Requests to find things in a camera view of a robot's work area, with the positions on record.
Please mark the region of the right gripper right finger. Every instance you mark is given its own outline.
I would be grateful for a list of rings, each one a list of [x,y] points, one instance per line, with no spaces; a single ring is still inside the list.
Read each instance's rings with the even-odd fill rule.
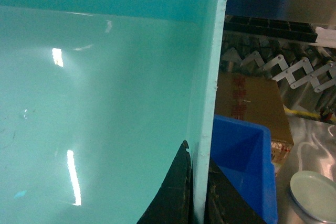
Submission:
[[[209,162],[205,223],[265,223],[213,160]]]

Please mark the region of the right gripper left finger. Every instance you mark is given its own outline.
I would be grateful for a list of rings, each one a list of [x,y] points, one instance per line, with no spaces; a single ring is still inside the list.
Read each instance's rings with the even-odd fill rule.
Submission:
[[[186,140],[138,223],[189,223],[192,192],[192,165]]]

